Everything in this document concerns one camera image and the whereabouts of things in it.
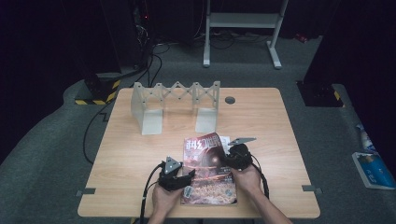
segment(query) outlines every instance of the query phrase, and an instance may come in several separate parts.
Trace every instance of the wooden table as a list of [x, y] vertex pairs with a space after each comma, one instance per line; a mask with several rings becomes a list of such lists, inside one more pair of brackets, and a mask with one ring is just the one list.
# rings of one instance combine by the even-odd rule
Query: wooden table
[[[78, 214], [82, 217], [139, 217], [143, 190], [151, 171], [171, 156], [183, 158], [183, 140], [196, 133], [191, 102], [168, 99], [163, 111], [163, 133], [142, 135], [131, 115], [133, 89], [120, 90], [99, 147]], [[225, 103], [232, 96], [235, 103]], [[280, 92], [273, 88], [221, 88], [217, 133], [257, 137], [247, 143], [268, 180], [271, 201], [287, 217], [315, 218], [320, 214]], [[152, 178], [158, 178], [159, 171]], [[152, 213], [148, 192], [146, 217]], [[177, 204], [169, 217], [260, 217], [242, 191], [238, 204], [227, 206]]]

